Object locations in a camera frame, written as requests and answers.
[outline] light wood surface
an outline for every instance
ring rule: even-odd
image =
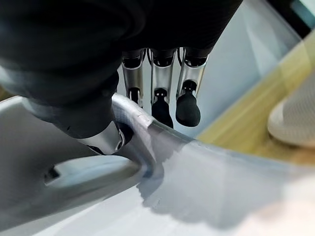
[[[7,91],[5,91],[1,86],[0,86],[0,101],[5,100],[9,97],[11,97],[12,95],[10,95]]]
[[[315,32],[312,32],[275,70],[209,126],[199,140],[242,153],[315,165],[315,150],[281,144],[269,136],[266,127],[272,109],[314,69]]]

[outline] white container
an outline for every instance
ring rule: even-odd
[[[292,207],[315,200],[313,168],[207,146],[122,96],[113,104],[135,131],[119,153],[132,161],[93,157],[20,97],[0,103],[0,236],[273,236],[269,222],[290,219],[291,233],[314,222]],[[45,180],[54,165],[59,176]],[[315,235],[314,223],[307,230]]]

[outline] robotic hand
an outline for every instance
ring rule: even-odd
[[[142,106],[150,58],[152,115],[169,115],[176,51],[184,57],[176,120],[196,126],[196,97],[209,53],[242,0],[0,0],[0,83],[41,120],[113,154],[132,136],[111,97],[122,63],[127,97]]]

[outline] white shoe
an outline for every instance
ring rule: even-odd
[[[315,148],[315,73],[273,109],[268,131],[284,143]]]

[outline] black rubber fingertip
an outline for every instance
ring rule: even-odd
[[[200,110],[192,93],[185,93],[176,102],[176,120],[187,127],[196,127],[200,123]]]
[[[169,106],[164,100],[158,99],[152,105],[152,116],[159,122],[167,125],[168,127],[174,127],[172,118],[169,114]]]

